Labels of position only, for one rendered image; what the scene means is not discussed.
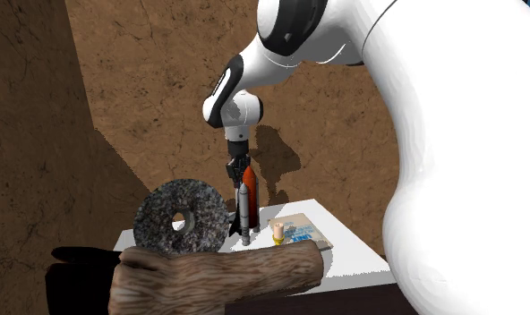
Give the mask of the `tan paperback book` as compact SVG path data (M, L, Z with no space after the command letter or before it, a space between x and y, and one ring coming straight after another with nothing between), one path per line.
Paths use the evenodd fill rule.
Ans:
M272 231L272 225L277 222L284 224L285 238L282 244L311 240L316 243L320 251L329 250L333 247L332 243L304 213L270 219L269 227Z

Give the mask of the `white table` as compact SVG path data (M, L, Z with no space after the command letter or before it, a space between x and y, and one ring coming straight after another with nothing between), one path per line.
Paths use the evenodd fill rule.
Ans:
M280 246L272 239L269 220L304 213L333 245L329 250L319 250L324 262L321 283L301 293L256 299L258 306L242 315L418 315L398 289L388 263L316 200L260 208L261 228L257 233L250 232L248 246L242 245L239 234L229 235L232 215L205 224L201 213L193 209L181 212L183 223L172 218L150 222L143 210L135 227L120 234L116 248L123 252L142 247L171 256Z

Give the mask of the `black blocky object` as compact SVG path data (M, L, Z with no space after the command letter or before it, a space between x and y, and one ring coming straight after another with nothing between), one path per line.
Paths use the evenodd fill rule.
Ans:
M64 246L46 273L49 315L108 315L108 302L120 251Z

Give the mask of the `brown furry log shape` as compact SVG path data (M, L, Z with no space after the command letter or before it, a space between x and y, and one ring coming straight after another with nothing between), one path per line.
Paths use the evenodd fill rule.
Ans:
M321 283L313 241L257 250L165 256L142 247L120 255L109 315L224 315L231 302L284 297Z

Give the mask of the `space shuttle rocket model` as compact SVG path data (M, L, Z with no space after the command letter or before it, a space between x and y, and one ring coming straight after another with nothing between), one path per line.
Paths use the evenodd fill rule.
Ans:
M235 189L236 212L230 217L229 235L239 234L242 245L251 243L250 232L260 231L259 180L251 166L244 169Z

